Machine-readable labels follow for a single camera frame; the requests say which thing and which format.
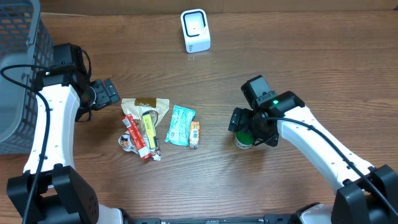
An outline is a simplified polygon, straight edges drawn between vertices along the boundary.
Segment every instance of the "mesh basket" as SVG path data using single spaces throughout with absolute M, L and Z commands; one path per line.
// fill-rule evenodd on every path
M 23 63 L 48 67 L 53 64 L 53 45 L 40 20 L 39 0 L 0 1 L 1 68 Z M 36 72 L 14 68 L 6 75 L 32 86 Z M 37 118 L 35 94 L 0 79 L 0 154 L 30 152 Z

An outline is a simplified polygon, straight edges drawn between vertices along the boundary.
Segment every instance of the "trash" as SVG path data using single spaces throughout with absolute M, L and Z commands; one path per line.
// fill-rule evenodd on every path
M 122 109 L 126 116 L 131 115 L 133 122 L 144 140 L 150 157 L 159 161 L 161 159 L 159 140 L 156 137 L 156 126 L 162 121 L 169 111 L 170 100 L 159 98 L 125 98 L 122 99 Z M 119 138 L 119 144 L 125 151 L 140 153 L 134 139 L 126 131 Z
M 142 138 L 141 133 L 139 132 L 136 122 L 131 114 L 123 117 L 123 123 L 126 125 L 127 129 L 130 132 L 132 137 L 132 141 L 138 151 L 139 156 L 142 160 L 147 159 L 151 156 L 148 147 L 145 144 L 144 139 Z
M 144 126 L 145 126 L 145 130 L 146 130 L 147 137 L 149 140 L 149 144 L 147 144 L 147 145 L 150 148 L 157 149 L 158 143 L 157 143 L 157 139 L 156 139 L 156 130 L 155 130 L 154 124 L 152 123 L 151 115 L 148 112 L 145 112 L 142 115 L 142 120 L 144 120 Z
M 195 113 L 195 110 L 175 105 L 165 142 L 170 141 L 178 146 L 188 146 L 190 124 L 195 117 Z
M 124 98 L 122 99 L 122 109 L 124 115 L 132 114 L 137 122 L 137 126 L 143 136 L 145 136 L 144 125 L 141 122 L 142 115 L 149 113 L 155 126 L 162 121 L 169 111 L 170 100 L 159 98 Z
M 143 139 L 145 141 L 145 144 L 149 145 L 148 139 L 147 138 L 143 138 Z M 134 152 L 136 154 L 139 154 L 136 146 L 134 145 L 134 143 L 131 140 L 131 135 L 129 134 L 129 131 L 126 131 L 125 134 L 122 134 L 120 136 L 119 144 L 122 146 L 122 148 L 126 152 Z M 157 149 L 150 148 L 149 152 L 150 152 L 151 158 L 155 161 L 159 161 L 162 158 L 160 148 L 157 148 Z
M 198 121 L 191 122 L 190 134 L 189 134 L 189 147 L 197 149 L 199 146 L 200 137 L 200 123 Z
M 136 154 L 138 154 L 137 148 L 134 145 L 134 143 L 132 143 L 131 135 L 130 135 L 130 133 L 128 133 L 128 131 L 127 131 L 127 134 L 122 134 L 120 136 L 119 144 L 122 146 L 122 148 L 126 152 L 135 152 Z

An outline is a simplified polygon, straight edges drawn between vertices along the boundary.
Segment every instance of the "small candy package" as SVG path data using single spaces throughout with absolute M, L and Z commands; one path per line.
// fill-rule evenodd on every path
M 188 146 L 190 125 L 195 114 L 195 110 L 175 105 L 166 142 L 171 142 L 178 146 Z
M 147 144 L 147 146 L 149 146 L 150 149 L 157 149 L 159 147 L 159 143 L 157 142 L 156 129 L 152 122 L 152 117 L 150 116 L 150 113 L 145 112 L 142 115 L 142 120 L 144 121 L 146 135 L 149 140 L 149 144 Z
M 200 123 L 199 121 L 192 121 L 191 130 L 189 133 L 189 147 L 197 149 L 199 147 L 200 137 Z
M 136 149 L 141 159 L 144 160 L 151 157 L 151 153 L 146 146 L 144 138 L 137 128 L 136 122 L 134 121 L 134 117 L 132 116 L 132 114 L 124 116 L 123 123 L 129 130 L 131 135 L 130 141 L 134 142 L 134 145 L 136 146 Z
M 145 144 L 148 146 L 149 145 L 149 140 L 148 138 L 144 138 Z M 126 131 L 126 133 L 122 134 L 119 138 L 119 144 L 122 146 L 122 148 L 126 152 L 134 152 L 136 154 L 138 153 L 137 147 L 134 145 L 134 141 L 132 140 L 131 135 L 129 134 L 129 131 Z M 149 148 L 149 152 L 151 154 L 151 158 L 155 161 L 160 161 L 162 158 L 160 148 Z

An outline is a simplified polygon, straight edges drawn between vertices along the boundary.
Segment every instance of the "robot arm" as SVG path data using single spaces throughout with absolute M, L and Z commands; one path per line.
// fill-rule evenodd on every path
M 340 143 L 337 138 L 315 119 L 308 107 L 295 107 L 285 112 L 284 117 L 314 126 L 326 135 L 351 162 L 354 162 L 355 166 L 364 175 L 370 173 L 368 168 L 373 167 L 372 164 L 358 157 Z M 319 170 L 335 193 L 338 189 L 344 187 L 343 182 L 346 179 L 355 181 L 360 178 L 341 156 L 320 135 L 312 130 L 308 130 L 306 127 L 289 121 L 278 121 L 277 129 L 282 138 L 297 147 L 315 168 Z
M 377 169 L 347 149 L 291 91 L 278 95 L 262 76 L 247 81 L 241 90 L 252 110 L 235 108 L 228 129 L 246 133 L 255 146 L 275 147 L 282 136 L 308 158 L 336 194 L 334 206 L 301 211 L 303 224 L 398 223 L 394 170 L 387 165 Z
M 50 108 L 49 139 L 41 172 L 36 174 L 43 146 L 46 109 L 37 96 L 37 122 L 31 154 L 24 174 L 9 179 L 7 194 L 23 217 L 32 181 L 39 176 L 26 223 L 131 223 L 122 209 L 98 203 L 95 191 L 74 169 L 73 131 L 75 121 L 91 110 L 119 101 L 110 80 L 90 82 L 83 65 L 82 49 L 65 44 L 54 47 L 55 65 L 37 73 L 34 89 L 40 91 Z M 57 195 L 41 196 L 49 187 Z
M 49 140 L 45 152 L 46 159 L 43 163 L 42 172 L 52 170 L 55 164 L 75 168 L 73 162 L 73 132 L 76 112 L 80 105 L 79 96 L 71 85 L 61 86 L 61 84 L 46 86 L 40 93 L 52 109 Z M 45 120 L 47 119 L 43 101 L 38 96 L 36 96 L 36 99 L 38 112 L 35 137 L 32 151 L 24 167 L 24 173 L 29 170 L 31 174 L 36 173 L 39 163 L 38 158 L 43 145 Z

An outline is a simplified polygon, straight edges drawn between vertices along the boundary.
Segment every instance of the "teal wrapper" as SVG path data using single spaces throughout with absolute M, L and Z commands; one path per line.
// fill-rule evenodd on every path
M 189 129 L 195 114 L 195 110 L 175 105 L 166 142 L 171 142 L 178 146 L 188 146 Z

